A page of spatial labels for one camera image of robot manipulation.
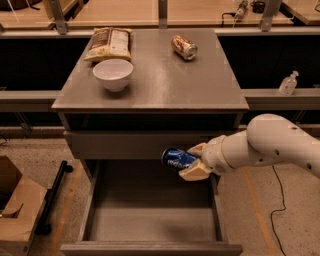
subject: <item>ceramic bowl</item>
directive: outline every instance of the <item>ceramic bowl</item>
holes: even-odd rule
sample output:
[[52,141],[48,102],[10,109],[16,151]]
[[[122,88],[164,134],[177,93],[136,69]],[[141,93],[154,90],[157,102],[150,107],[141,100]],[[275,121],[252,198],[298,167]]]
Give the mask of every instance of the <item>ceramic bowl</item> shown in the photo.
[[112,92],[121,91],[129,85],[132,71],[133,65],[122,59],[104,60],[93,68],[100,84]]

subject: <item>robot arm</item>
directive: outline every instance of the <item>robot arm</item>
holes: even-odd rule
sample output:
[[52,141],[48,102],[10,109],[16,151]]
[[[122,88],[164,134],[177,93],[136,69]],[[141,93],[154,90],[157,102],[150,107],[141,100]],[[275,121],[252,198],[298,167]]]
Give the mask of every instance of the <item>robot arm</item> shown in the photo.
[[247,130],[220,136],[188,150],[199,157],[179,172],[187,181],[210,173],[223,175],[243,166],[293,163],[320,178],[320,141],[287,119],[273,114],[255,117]]

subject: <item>floor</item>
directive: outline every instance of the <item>floor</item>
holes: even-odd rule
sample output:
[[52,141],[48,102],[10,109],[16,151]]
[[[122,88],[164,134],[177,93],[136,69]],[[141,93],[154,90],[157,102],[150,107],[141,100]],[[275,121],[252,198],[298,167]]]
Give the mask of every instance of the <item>floor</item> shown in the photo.
[[[89,190],[80,162],[73,158],[61,130],[22,131],[0,146],[19,170],[50,188],[62,160],[74,167],[65,174],[49,216],[52,232],[34,237],[29,256],[62,256],[62,243],[77,241]],[[281,180],[286,210],[274,214],[274,226],[286,255],[320,256],[320,180],[292,164],[275,166]],[[271,166],[245,167],[223,176],[219,183],[224,221],[230,244],[242,244],[243,256],[283,255],[272,231],[270,213],[281,209],[280,185]]]

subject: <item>snack bag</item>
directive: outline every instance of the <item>snack bag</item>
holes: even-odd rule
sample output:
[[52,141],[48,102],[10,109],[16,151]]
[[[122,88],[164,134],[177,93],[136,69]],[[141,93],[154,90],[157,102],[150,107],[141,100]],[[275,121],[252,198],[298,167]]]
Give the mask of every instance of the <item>snack bag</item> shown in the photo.
[[131,29],[112,27],[95,29],[91,38],[91,46],[84,60],[90,62],[100,62],[107,59],[130,61],[131,32]]

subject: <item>gray countertop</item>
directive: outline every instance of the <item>gray countertop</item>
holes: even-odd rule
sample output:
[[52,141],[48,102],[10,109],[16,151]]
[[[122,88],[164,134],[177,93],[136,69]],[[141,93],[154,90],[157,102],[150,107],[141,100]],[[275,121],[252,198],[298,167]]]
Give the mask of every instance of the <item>gray countertop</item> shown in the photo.
[[[180,34],[198,46],[184,61],[171,48]],[[52,109],[59,112],[246,112],[247,102],[213,29],[136,29],[131,35],[134,71],[121,92],[109,92],[93,76],[84,50]]]

